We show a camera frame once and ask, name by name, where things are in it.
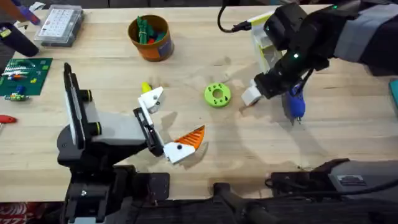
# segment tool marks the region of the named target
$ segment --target red tool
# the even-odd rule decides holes
[[[16,122],[17,119],[13,118],[12,116],[0,115],[0,128],[3,124],[11,124]]]

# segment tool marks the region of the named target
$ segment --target plastic storage box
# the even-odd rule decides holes
[[[34,40],[43,46],[71,47],[83,20],[81,6],[52,5]]]

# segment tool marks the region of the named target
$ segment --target wooden tabletop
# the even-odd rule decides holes
[[[322,6],[305,6],[307,12]],[[275,9],[228,7],[231,27]],[[389,96],[389,77],[373,77],[362,65],[331,60],[304,90],[307,111],[291,125],[280,97],[245,108],[241,94],[259,73],[249,32],[218,30],[217,7],[87,9],[72,48],[41,48],[37,57],[54,60],[42,94],[25,103],[0,100],[0,113],[18,118],[0,130],[0,201],[63,200],[70,173],[57,163],[57,136],[67,125],[63,63],[91,89],[99,110],[129,114],[139,106],[141,82],[163,86],[166,95],[152,117],[165,139],[206,125],[200,150],[173,166],[148,150],[121,164],[141,172],[169,172],[170,198],[205,198],[214,182],[229,182],[245,197],[268,197],[264,179],[273,171],[307,169],[334,158],[361,161],[398,159],[398,122]],[[45,11],[37,14],[43,18]],[[141,58],[127,36],[137,16],[156,14],[170,26],[174,54],[163,62]],[[35,26],[26,35],[33,39]],[[225,82],[233,97],[221,109],[208,106],[203,90]]]

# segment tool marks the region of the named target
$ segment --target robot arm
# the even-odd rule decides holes
[[[256,88],[268,99],[299,83],[302,89],[333,57],[398,72],[397,25],[398,5],[389,1],[355,0],[308,15],[296,3],[278,7],[264,31],[277,50],[287,52],[266,74],[256,75]]]

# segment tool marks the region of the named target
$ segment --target orange 3d printed part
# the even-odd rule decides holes
[[[195,150],[197,150],[204,136],[205,136],[205,126],[203,125],[202,127],[190,132],[189,134],[180,137],[174,142],[193,146]]]

